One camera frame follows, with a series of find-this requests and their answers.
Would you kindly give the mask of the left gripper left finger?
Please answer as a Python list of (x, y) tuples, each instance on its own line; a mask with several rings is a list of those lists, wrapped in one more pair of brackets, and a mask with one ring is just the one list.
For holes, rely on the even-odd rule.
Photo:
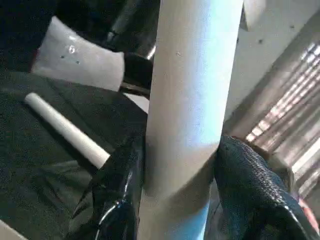
[(145, 137), (132, 135), (93, 175), (69, 221), (67, 240), (135, 240)]

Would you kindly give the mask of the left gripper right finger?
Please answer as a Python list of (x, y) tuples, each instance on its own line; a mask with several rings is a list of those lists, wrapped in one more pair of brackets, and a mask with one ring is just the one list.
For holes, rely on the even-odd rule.
[(319, 225), (291, 168), (276, 155), (224, 135), (214, 156), (207, 240), (317, 240)]

